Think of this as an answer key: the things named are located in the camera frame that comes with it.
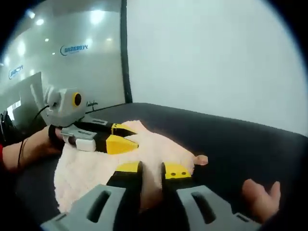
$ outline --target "black couch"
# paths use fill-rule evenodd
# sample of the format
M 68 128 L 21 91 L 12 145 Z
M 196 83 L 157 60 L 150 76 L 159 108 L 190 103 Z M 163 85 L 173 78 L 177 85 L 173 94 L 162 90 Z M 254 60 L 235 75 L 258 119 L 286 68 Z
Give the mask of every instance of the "black couch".
M 307 138 L 281 129 L 147 103 L 123 104 L 91 113 L 121 123 L 140 120 L 150 131 L 167 136 L 194 154 L 205 153 L 209 164 L 197 167 L 195 178 L 228 201 L 234 212 L 250 215 L 241 197 L 243 182 L 252 178 L 266 188 L 281 182 L 282 204 L 306 153 Z M 59 214 L 53 176 L 58 157 L 42 160 L 18 178 L 16 193 L 36 222 Z M 153 229 L 164 205 L 142 215 Z

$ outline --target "human hand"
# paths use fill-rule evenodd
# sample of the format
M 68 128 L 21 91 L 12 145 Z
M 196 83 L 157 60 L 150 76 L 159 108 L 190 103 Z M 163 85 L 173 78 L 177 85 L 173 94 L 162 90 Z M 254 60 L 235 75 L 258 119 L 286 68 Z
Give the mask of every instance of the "human hand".
M 264 187 L 248 179 L 242 186 L 242 193 L 255 216 L 262 223 L 273 216 L 279 210 L 280 183 L 276 181 L 270 192 L 267 193 Z
M 20 167 L 25 167 L 44 156 L 61 153 L 61 150 L 55 148 L 50 141 L 48 131 L 49 127 L 45 127 L 25 139 L 19 161 Z M 58 139 L 63 139 L 58 128 L 55 130 L 55 135 Z M 17 169 L 20 146 L 21 142 L 3 148 L 3 163 L 9 171 Z

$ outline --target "pink towel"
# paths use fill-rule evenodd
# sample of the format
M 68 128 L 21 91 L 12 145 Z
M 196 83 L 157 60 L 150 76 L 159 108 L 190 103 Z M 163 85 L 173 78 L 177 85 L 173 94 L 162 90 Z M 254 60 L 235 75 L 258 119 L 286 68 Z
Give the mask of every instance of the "pink towel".
M 192 174 L 194 155 L 172 140 L 147 130 L 140 121 L 127 121 L 125 125 L 137 135 L 126 137 L 137 142 L 139 148 L 123 154 L 108 155 L 84 152 L 66 144 L 54 174 L 55 197 L 60 212 L 68 212 L 72 203 L 98 184 L 106 184 L 118 165 L 143 162 L 141 211 L 162 200 L 161 163 L 174 162 L 186 167 Z M 207 157 L 201 158 L 207 164 Z

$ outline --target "white wall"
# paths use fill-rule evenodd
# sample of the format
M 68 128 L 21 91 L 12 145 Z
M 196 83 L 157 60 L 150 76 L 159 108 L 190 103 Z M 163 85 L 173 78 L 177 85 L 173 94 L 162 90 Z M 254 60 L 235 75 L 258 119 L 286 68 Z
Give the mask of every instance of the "white wall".
M 4 54 L 5 66 L 0 67 L 0 110 L 14 103 L 7 101 L 11 94 L 16 94 L 12 92 L 14 86 L 37 72 L 42 73 L 44 91 L 48 85 L 80 88 L 89 100 L 98 103 L 94 109 L 124 103 L 120 0 L 112 1 L 117 5 L 118 12 L 96 8 L 96 11 L 76 10 L 49 18 L 38 12 L 32 26 L 14 38 Z M 39 5 L 38 8 L 47 8 L 47 11 L 52 12 L 52 5 Z M 38 19 L 44 20 L 40 26 L 35 24 Z M 61 55 L 62 46 L 76 45 L 88 45 L 88 49 L 67 56 Z M 10 71 L 20 65 L 23 65 L 23 69 L 9 79 Z
M 127 9 L 134 102 L 308 135 L 303 61 L 266 3 L 133 0 Z

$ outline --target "yellow plastic part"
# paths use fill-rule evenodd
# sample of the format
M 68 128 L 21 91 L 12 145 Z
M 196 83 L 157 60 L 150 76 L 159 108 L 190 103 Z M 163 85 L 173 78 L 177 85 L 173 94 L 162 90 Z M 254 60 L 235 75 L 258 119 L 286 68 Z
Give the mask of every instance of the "yellow plastic part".
M 79 105 L 76 105 L 75 104 L 75 98 L 76 98 L 76 96 L 79 94 L 79 92 L 75 92 L 74 94 L 73 94 L 73 101 L 72 101 L 72 105 L 74 106 L 74 107 L 78 107 Z
M 174 163 L 165 163 L 165 162 L 164 164 L 166 169 L 166 174 L 165 174 L 166 179 L 191 177 L 188 170 L 182 165 Z
M 114 134 L 114 129 L 117 129 L 117 128 L 125 129 L 125 130 L 128 130 L 128 131 L 131 131 L 131 132 L 136 133 L 133 129 L 131 129 L 130 127 L 128 127 L 128 126 L 126 126 L 126 125 L 123 125 L 123 124 L 113 124 L 113 125 L 111 126 L 111 134 L 112 134 L 112 135 Z
M 138 172 L 138 164 L 139 164 L 139 161 L 128 162 L 128 163 L 118 166 L 116 168 L 116 171 L 118 172 Z
M 107 153 L 111 155 L 127 153 L 138 148 L 137 143 L 115 135 L 110 135 L 107 138 L 106 146 Z

